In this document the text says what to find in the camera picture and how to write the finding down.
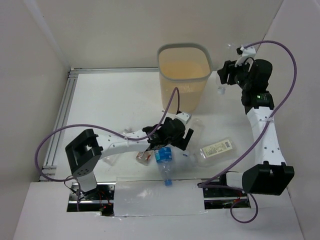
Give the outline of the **clear crushed bottle white-blue cap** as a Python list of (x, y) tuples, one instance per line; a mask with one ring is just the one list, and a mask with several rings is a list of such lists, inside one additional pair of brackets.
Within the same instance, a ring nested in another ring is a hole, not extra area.
[(186, 150), (182, 151), (178, 148), (173, 149), (173, 159), (177, 164), (184, 164), (188, 167), (195, 167), (198, 163), (198, 155), (200, 153), (200, 141), (203, 136), (204, 124), (199, 118), (191, 120), (189, 128), (193, 130), (193, 134), (189, 140)]

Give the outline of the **beige label clear bottle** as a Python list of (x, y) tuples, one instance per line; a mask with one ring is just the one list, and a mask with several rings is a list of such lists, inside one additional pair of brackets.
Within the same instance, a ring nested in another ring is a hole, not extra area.
[(232, 160), (236, 156), (236, 145), (229, 137), (202, 146), (196, 154), (197, 164), (200, 167), (210, 167), (224, 161)]

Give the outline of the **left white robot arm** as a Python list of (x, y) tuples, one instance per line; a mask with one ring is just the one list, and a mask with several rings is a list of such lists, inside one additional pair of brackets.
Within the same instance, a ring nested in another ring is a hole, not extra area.
[(191, 114), (180, 112), (175, 118), (166, 117), (159, 128), (147, 126), (124, 136), (119, 133), (98, 135), (92, 128), (81, 132), (66, 147), (71, 175), (80, 184), (86, 200), (98, 197), (99, 187), (94, 168), (99, 160), (128, 152), (156, 151), (168, 145), (186, 150), (193, 129), (186, 131)]

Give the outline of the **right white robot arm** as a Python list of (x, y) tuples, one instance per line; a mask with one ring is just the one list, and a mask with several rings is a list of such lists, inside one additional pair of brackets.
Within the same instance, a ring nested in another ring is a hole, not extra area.
[(275, 105), (267, 90), (272, 70), (272, 64), (263, 59), (252, 63), (227, 60), (217, 72), (221, 84), (241, 88), (241, 103), (256, 143), (254, 166), (244, 172), (227, 172), (226, 179), (219, 182), (223, 196), (230, 196), (236, 188), (250, 194), (279, 196), (295, 175), (280, 150), (272, 116)]

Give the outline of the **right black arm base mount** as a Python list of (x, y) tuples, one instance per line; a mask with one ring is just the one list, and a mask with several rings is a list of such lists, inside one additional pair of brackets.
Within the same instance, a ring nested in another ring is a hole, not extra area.
[(243, 191), (207, 186), (202, 189), (202, 192), (205, 210), (230, 209), (234, 203), (236, 203), (234, 208), (251, 207), (248, 195)]

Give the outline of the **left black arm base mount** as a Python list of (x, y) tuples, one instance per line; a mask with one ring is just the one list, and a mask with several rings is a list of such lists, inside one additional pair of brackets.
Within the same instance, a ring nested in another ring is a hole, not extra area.
[(79, 185), (76, 181), (64, 186), (69, 190), (67, 202), (67, 212), (94, 212), (104, 217), (114, 216), (114, 196), (116, 182), (98, 182), (97, 189), (91, 193), (79, 191)]

